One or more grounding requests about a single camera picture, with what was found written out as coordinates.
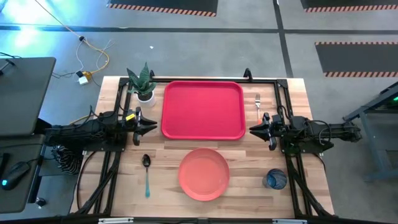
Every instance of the hazard stripe mat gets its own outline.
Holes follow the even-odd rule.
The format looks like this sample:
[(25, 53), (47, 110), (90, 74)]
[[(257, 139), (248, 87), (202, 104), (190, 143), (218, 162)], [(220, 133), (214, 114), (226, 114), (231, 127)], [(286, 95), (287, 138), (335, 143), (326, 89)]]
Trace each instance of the hazard stripe mat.
[(326, 77), (398, 77), (398, 42), (316, 42)]
[(398, 0), (301, 0), (305, 12), (398, 9)]
[(109, 0), (107, 7), (194, 16), (217, 15), (218, 0)]

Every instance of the potted plant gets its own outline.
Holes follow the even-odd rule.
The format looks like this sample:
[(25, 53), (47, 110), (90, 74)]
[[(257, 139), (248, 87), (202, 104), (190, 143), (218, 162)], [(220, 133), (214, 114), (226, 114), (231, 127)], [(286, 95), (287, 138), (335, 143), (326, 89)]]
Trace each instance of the potted plant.
[(145, 63), (139, 77), (130, 69), (127, 69), (127, 73), (133, 87), (129, 92), (137, 93), (137, 99), (142, 107), (153, 107), (156, 103), (154, 94), (156, 83), (150, 83), (148, 64)]

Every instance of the butcher block tabletop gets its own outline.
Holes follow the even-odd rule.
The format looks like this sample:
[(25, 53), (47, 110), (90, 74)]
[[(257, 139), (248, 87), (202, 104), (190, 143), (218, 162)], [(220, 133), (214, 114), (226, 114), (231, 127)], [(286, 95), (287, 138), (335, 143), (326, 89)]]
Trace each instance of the butcher block tabletop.
[[(104, 77), (96, 113), (112, 111), (120, 77)], [(288, 79), (293, 112), (296, 116), (312, 119), (304, 80)], [(249, 133), (257, 124), (256, 93), (261, 94), (261, 114), (276, 114), (274, 87), (270, 84), (240, 84), (243, 88), (246, 115), (246, 134), (238, 141), (177, 141), (167, 139), (160, 130), (164, 89), (167, 83), (158, 83), (156, 104), (143, 108), (142, 114), (158, 122), (158, 128), (141, 138), (140, 146), (132, 143), (129, 134), (121, 161), (113, 200), (112, 217), (208, 217), (208, 218), (293, 218), (294, 211), (289, 183), (282, 190), (262, 186), (262, 178), (269, 170), (278, 168), (287, 173), (285, 157), (277, 148), (268, 150), (268, 143)], [(283, 91), (280, 91), (284, 102)], [(126, 91), (122, 97), (124, 106)], [(130, 108), (139, 106), (136, 96), (131, 97)], [(210, 202), (199, 202), (186, 195), (178, 184), (178, 167), (191, 150), (206, 147), (217, 150), (228, 162), (229, 186), (225, 193)], [(150, 155), (150, 197), (145, 197), (146, 170), (141, 163), (144, 154)], [(308, 188), (325, 210), (333, 213), (326, 175), (319, 158), (303, 154)], [(80, 203), (83, 204), (98, 186), (104, 152), (97, 152), (88, 161), (81, 176)], [(303, 198), (297, 186), (300, 208)], [(108, 188), (105, 189), (103, 206)], [(71, 212), (76, 211), (76, 195)]]

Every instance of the floor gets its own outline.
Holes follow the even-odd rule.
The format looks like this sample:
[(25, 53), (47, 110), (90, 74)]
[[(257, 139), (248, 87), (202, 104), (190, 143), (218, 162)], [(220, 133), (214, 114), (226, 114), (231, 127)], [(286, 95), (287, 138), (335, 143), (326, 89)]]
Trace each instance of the floor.
[[(107, 0), (40, 2), (65, 24), (81, 30), (79, 34), (92, 44), (105, 47), (109, 40), (115, 42), (107, 50), (109, 66), (95, 76), (98, 83), (104, 75), (126, 75), (126, 68), (138, 72), (145, 62), (157, 75), (173, 76), (241, 77), (249, 67), (255, 77), (304, 78), (313, 117), (339, 123), (397, 81), (325, 78), (314, 42), (397, 41), (398, 11), (305, 13), (300, 0), (219, 0), (218, 15), (210, 18), (108, 9)], [(280, 17), (274, 2), (279, 2), (281, 20), (276, 19)], [(77, 37), (70, 32), (35, 29), (60, 27), (34, 1), (8, 1), (0, 13), (0, 26), (2, 52), (55, 57), (57, 73), (80, 69)], [(21, 30), (10, 30), (19, 26)], [(83, 46), (79, 57), (85, 69), (95, 69), (96, 52)], [(52, 78), (40, 117), (67, 124), (86, 115), (89, 105), (96, 105), (99, 90), (93, 83), (80, 86), (72, 78)], [(367, 183), (362, 179), (375, 171), (366, 138), (356, 144), (334, 143), (324, 160), (335, 213), (396, 223), (398, 180)], [(46, 161), (42, 174), (39, 197), (46, 198), (48, 205), (41, 210), (29, 205), (22, 213), (0, 215), (0, 220), (68, 213), (76, 177), (62, 175), (51, 161)]]

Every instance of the white pot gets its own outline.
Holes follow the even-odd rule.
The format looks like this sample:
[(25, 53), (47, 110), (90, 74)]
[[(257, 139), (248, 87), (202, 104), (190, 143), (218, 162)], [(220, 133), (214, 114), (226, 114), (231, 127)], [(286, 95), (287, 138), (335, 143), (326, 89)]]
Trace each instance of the white pot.
[(137, 100), (139, 102), (139, 104), (143, 107), (143, 108), (151, 108), (153, 106), (155, 106), (156, 104), (156, 99), (155, 99), (155, 93), (152, 91), (152, 97), (147, 100), (147, 101), (142, 101), (138, 98), (138, 95), (136, 94)]

